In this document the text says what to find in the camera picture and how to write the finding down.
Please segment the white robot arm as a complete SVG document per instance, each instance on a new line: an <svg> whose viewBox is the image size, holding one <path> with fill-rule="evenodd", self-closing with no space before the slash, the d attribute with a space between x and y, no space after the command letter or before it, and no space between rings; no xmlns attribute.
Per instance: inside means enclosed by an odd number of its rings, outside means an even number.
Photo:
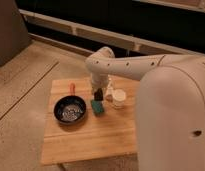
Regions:
<svg viewBox="0 0 205 171"><path fill-rule="evenodd" d="M116 58L105 47L86 59L92 84L107 75L139 82L135 123L139 171L205 171L205 56Z"/></svg>

